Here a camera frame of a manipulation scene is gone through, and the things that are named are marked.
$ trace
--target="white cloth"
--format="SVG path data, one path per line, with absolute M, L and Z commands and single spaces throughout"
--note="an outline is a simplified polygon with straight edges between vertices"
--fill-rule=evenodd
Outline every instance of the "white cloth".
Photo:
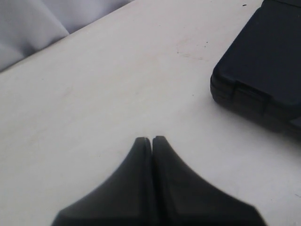
M 0 0 L 0 71 L 132 0 Z

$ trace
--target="black case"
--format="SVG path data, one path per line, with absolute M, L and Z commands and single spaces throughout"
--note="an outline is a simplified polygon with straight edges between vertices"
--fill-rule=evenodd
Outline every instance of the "black case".
M 265 0 L 213 71 L 214 100 L 301 133 L 301 0 Z

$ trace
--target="white table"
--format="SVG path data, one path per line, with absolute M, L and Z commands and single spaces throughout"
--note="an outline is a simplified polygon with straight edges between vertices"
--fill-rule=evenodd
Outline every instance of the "white table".
M 0 225 L 50 225 L 136 137 L 156 135 L 269 225 L 301 225 L 300 144 L 219 107 L 209 91 L 261 2 L 137 0 L 3 72 Z

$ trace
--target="black device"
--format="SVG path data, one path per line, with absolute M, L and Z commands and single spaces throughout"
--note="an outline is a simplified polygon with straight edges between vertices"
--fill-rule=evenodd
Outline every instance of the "black device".
M 137 138 L 97 189 L 59 212 L 52 226 L 265 226 L 257 210 L 218 190 L 165 137 Z
M 265 0 L 216 65 L 216 102 L 301 134 L 301 0 Z

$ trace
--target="black pointed object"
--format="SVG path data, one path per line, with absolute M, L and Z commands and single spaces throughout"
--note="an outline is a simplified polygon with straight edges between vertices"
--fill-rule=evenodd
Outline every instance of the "black pointed object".
M 97 189 L 59 212 L 52 226 L 152 226 L 158 223 L 151 144 L 137 138 L 120 167 Z
M 153 177 L 161 222 L 190 226 L 265 226 L 256 209 L 200 178 L 165 137 L 153 140 Z

